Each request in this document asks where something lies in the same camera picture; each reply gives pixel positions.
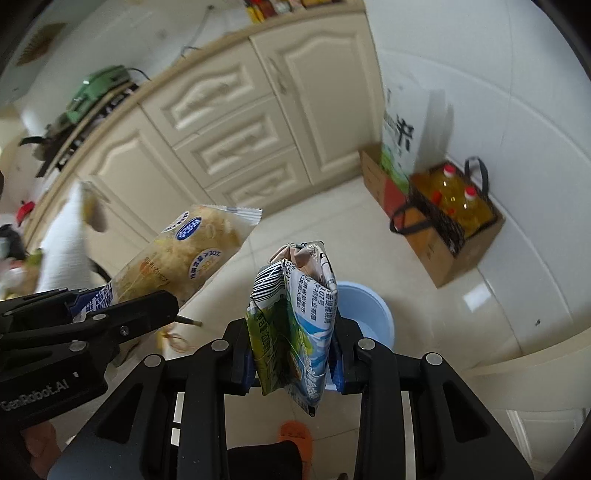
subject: black pants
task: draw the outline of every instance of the black pants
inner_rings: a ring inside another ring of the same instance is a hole
[[[286,440],[228,450],[230,480],[301,480],[300,452]]]

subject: blue circular sticker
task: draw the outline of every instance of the blue circular sticker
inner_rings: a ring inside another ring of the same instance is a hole
[[[177,240],[185,240],[195,233],[201,225],[201,217],[191,218],[184,227],[177,232]]]

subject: cooking oil bottle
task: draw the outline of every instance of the cooking oil bottle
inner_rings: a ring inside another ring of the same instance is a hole
[[[464,199],[459,208],[456,205],[445,211],[462,226],[465,237],[473,235],[481,225],[493,218],[491,209],[472,186],[464,189]]]
[[[443,211],[460,206],[463,200],[464,182],[457,176],[456,168],[451,163],[446,163],[441,170],[433,173],[431,185],[433,188],[431,199],[439,199],[439,202],[433,203],[439,205]]]

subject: cardboard box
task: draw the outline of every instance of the cardboard box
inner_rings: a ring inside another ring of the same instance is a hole
[[[379,165],[381,144],[369,145],[359,151],[363,182],[371,195],[390,217],[406,203],[406,196]],[[498,220],[482,232],[469,238],[454,257],[434,228],[407,235],[408,244],[429,273],[437,288],[475,268],[499,233],[505,219],[495,209]],[[396,227],[414,225],[425,219],[416,208],[411,208],[396,221]]]
[[[437,288],[451,282],[465,272],[475,268],[499,233],[505,219],[499,211],[498,220],[482,232],[470,237],[454,257],[434,228],[407,236],[407,241],[418,259],[429,273]],[[404,226],[414,225],[425,219],[416,208],[408,210],[404,216]]]
[[[388,216],[404,205],[405,195],[400,191],[392,179],[379,166],[382,154],[382,145],[369,145],[359,151],[361,157],[361,171],[363,172],[363,182],[371,195],[379,203],[380,207]]]

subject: cream cabinet door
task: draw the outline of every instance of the cream cabinet door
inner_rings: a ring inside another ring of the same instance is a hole
[[[384,96],[364,14],[299,22],[251,37],[312,183],[359,168],[381,139]]]
[[[148,241],[119,218],[107,204],[103,204],[107,229],[96,232],[86,228],[88,257],[113,277],[129,260],[135,257]]]
[[[99,140],[78,175],[148,241],[191,204],[210,202],[140,108]]]

